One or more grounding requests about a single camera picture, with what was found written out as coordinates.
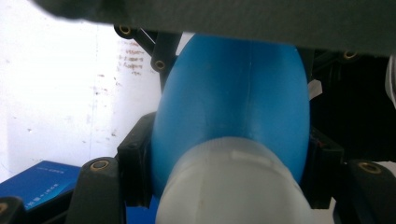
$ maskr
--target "blue egg-shaped object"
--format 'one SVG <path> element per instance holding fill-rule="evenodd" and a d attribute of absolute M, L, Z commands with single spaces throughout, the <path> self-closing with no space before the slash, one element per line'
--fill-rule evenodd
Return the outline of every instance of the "blue egg-shaped object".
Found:
<path fill-rule="evenodd" d="M 177 160 L 223 136 L 272 150 L 300 181 L 309 137 L 304 67 L 293 46 L 195 35 L 170 73 L 154 122 L 151 180 L 161 197 Z"/>

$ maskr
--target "blue plastic shell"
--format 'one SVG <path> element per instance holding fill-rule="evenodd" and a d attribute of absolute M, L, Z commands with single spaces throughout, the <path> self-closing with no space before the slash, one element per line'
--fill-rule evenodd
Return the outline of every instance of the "blue plastic shell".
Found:
<path fill-rule="evenodd" d="M 309 136 L 304 67 L 293 46 L 195 35 L 167 80 L 152 134 L 151 174 L 161 197 L 177 160 L 222 136 L 271 149 L 300 181 Z"/>

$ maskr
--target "white wall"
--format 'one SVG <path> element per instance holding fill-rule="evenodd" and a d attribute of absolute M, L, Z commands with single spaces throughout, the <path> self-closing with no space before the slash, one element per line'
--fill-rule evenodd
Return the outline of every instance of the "white wall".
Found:
<path fill-rule="evenodd" d="M 113 157 L 160 100 L 159 76 L 142 52 L 110 25 L 2 0 L 0 182 L 42 160 L 82 165 Z"/>

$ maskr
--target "screw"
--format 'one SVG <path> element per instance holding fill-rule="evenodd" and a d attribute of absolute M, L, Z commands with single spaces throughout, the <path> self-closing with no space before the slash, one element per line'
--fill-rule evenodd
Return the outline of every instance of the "screw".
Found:
<path fill-rule="evenodd" d="M 158 69 L 163 70 L 165 68 L 165 63 L 163 61 L 157 61 L 157 62 L 155 62 L 155 66 Z"/>
<path fill-rule="evenodd" d="M 349 52 L 349 51 L 345 51 L 344 52 L 344 59 L 345 60 L 351 60 L 351 59 L 355 58 L 356 56 L 358 56 L 357 52 Z"/>
<path fill-rule="evenodd" d="M 0 214 L 4 213 L 8 209 L 7 203 L 0 203 Z"/>
<path fill-rule="evenodd" d="M 382 170 L 378 166 L 376 166 L 372 163 L 361 161 L 358 163 L 358 165 L 362 170 L 364 170 L 367 173 L 370 173 L 373 175 L 379 175 L 382 173 Z"/>
<path fill-rule="evenodd" d="M 99 171 L 105 169 L 109 165 L 108 161 L 96 161 L 93 164 L 91 164 L 91 170 L 92 171 Z"/>
<path fill-rule="evenodd" d="M 128 26 L 120 26 L 119 28 L 123 35 L 130 35 L 132 32 L 131 28 Z"/>

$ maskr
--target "black plastic bracket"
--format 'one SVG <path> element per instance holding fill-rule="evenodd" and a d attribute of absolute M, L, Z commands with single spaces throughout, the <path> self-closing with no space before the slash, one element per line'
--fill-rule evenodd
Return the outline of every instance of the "black plastic bracket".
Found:
<path fill-rule="evenodd" d="M 117 35 L 124 39 L 134 39 L 149 56 L 152 56 L 157 41 L 157 32 L 151 32 L 141 28 L 133 29 L 123 25 L 114 25 L 114 30 Z"/>
<path fill-rule="evenodd" d="M 0 198 L 0 223 L 27 223 L 23 201 L 17 197 Z"/>
<path fill-rule="evenodd" d="M 151 57 L 151 67 L 160 73 L 161 89 L 177 59 L 176 50 L 182 34 L 158 33 L 154 52 Z"/>
<path fill-rule="evenodd" d="M 344 149 L 325 134 L 311 127 L 309 148 L 301 189 L 313 209 L 328 209 L 335 189 L 335 177 Z"/>
<path fill-rule="evenodd" d="M 149 207 L 151 201 L 149 143 L 154 119 L 155 113 L 143 116 L 117 148 L 123 197 L 128 206 Z"/>
<path fill-rule="evenodd" d="M 396 223 L 396 178 L 382 165 L 371 161 L 349 161 L 343 169 L 334 222 Z"/>
<path fill-rule="evenodd" d="M 85 163 L 79 173 L 65 223 L 125 221 L 125 205 L 121 197 L 117 160 L 103 157 Z"/>

